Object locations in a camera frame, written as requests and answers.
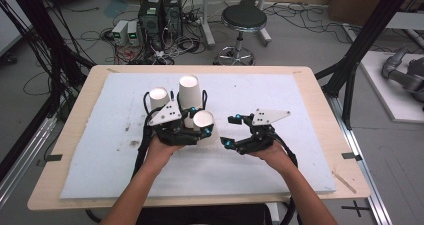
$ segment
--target human arm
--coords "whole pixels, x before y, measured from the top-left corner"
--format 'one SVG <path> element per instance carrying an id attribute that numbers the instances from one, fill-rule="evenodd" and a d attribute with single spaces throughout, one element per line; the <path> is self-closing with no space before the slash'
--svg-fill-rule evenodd
<path id="1" fill-rule="evenodd" d="M 101 224 L 135 224 L 155 178 L 182 146 L 168 146 L 152 138 L 146 160 Z"/>
<path id="2" fill-rule="evenodd" d="M 327 207 L 287 156 L 280 143 L 274 141 L 271 147 L 250 155 L 264 160 L 283 177 L 303 224 L 337 224 Z"/>

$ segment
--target white board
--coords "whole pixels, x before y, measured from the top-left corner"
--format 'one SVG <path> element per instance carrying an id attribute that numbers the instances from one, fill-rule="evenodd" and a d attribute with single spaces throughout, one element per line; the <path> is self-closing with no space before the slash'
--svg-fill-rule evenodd
<path id="1" fill-rule="evenodd" d="M 424 103 L 415 100 L 399 83 L 381 75 L 384 62 L 392 55 L 393 53 L 368 52 L 362 59 L 365 74 L 393 121 L 424 123 Z M 397 70 L 406 73 L 409 62 L 421 57 L 422 55 L 405 54 Z"/>
<path id="2" fill-rule="evenodd" d="M 118 197 L 128 184 L 145 120 L 145 92 L 162 86 L 178 92 L 185 74 L 110 74 L 71 162 L 61 198 Z M 246 125 L 227 123 L 228 116 L 256 108 L 289 110 L 274 123 L 277 133 L 297 155 L 299 168 L 315 191 L 335 185 L 302 98 L 291 75 L 195 74 L 208 92 L 206 110 L 221 136 L 250 136 Z M 282 178 L 265 162 L 225 150 L 185 147 L 174 153 L 153 184 L 149 197 L 287 193 Z"/>

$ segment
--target white bracket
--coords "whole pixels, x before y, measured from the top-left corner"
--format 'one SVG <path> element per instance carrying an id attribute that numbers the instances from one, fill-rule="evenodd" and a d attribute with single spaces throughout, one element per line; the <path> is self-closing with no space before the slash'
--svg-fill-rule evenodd
<path id="1" fill-rule="evenodd" d="M 269 125 L 287 116 L 290 116 L 290 111 L 267 110 L 258 108 L 256 109 L 255 116 L 253 117 L 252 125 Z"/>
<path id="2" fill-rule="evenodd" d="M 178 101 L 172 99 L 150 120 L 149 125 L 155 126 L 158 124 L 175 121 L 181 118 Z"/>

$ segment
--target stool leg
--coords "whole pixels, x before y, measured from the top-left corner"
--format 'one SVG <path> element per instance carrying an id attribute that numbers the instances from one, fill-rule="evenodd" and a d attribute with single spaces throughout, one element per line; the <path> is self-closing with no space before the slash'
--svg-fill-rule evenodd
<path id="1" fill-rule="evenodd" d="M 234 47 L 234 55 L 233 57 L 236 60 L 240 59 L 240 51 L 241 51 L 241 42 L 243 41 L 243 32 L 239 32 L 239 36 L 237 37 L 236 46 Z"/>

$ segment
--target white paper cup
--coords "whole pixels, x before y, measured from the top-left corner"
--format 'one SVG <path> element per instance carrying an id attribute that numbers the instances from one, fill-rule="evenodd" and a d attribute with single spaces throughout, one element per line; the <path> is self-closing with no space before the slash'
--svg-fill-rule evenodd
<path id="1" fill-rule="evenodd" d="M 214 124 L 212 134 L 208 138 L 204 138 L 197 142 L 199 147 L 213 147 L 215 142 L 219 139 L 218 128 L 215 124 L 215 119 L 213 118 L 212 113 L 202 110 L 197 112 L 193 117 L 193 130 L 200 131 L 200 128 L 207 127 L 211 124 Z"/>
<path id="2" fill-rule="evenodd" d="M 199 80 L 194 75 L 185 75 L 180 78 L 179 102 L 182 109 L 202 107 Z"/>
<path id="3" fill-rule="evenodd" d="M 150 111 L 152 111 L 155 108 L 162 107 L 163 105 L 167 104 L 170 99 L 168 96 L 168 91 L 166 91 L 163 87 L 156 87 L 153 88 L 149 92 L 150 97 Z"/>

